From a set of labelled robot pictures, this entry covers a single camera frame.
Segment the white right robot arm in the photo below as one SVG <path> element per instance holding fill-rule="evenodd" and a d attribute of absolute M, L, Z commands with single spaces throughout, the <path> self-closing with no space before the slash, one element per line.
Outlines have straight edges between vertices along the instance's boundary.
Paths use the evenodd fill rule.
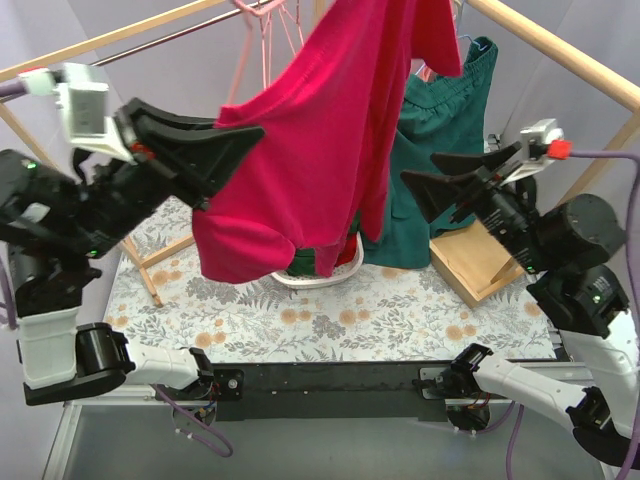
<path fill-rule="evenodd" d="M 639 305 L 609 260 L 627 249 L 631 221 L 593 194 L 546 213 L 537 208 L 535 174 L 574 158 L 565 140 L 520 143 L 480 155 L 435 153 L 436 173 L 405 170 L 401 178 L 423 217 L 474 216 L 534 277 L 527 288 L 540 310 L 589 370 L 588 387 L 567 384 L 472 344 L 419 389 L 439 397 L 498 395 L 568 430 L 590 456 L 619 478 L 639 466 Z"/>

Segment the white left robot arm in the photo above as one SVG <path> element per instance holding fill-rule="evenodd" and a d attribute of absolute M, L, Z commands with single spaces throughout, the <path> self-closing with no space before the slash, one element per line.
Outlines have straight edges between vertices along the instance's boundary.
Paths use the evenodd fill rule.
<path fill-rule="evenodd" d="M 206 210 L 264 137 L 258 125 L 218 127 L 139 99 L 111 118 L 124 157 L 63 174 L 15 150 L 1 154 L 1 277 L 18 333 L 30 406 L 96 397 L 125 384 L 162 385 L 205 398 L 215 371 L 198 348 L 132 343 L 104 322 L 78 324 L 84 288 L 103 257 L 169 198 Z"/>

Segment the magenta t shirt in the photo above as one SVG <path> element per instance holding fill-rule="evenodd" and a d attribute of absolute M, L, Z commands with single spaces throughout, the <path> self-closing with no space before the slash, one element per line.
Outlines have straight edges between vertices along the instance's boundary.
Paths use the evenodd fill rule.
<path fill-rule="evenodd" d="M 258 125 L 265 134 L 208 210 L 192 217 L 204 277 L 257 280 L 287 269 L 303 249 L 328 276 L 353 223 L 380 237 L 415 60 L 460 74 L 449 2 L 337 1 L 268 88 L 222 107 L 220 127 Z"/>

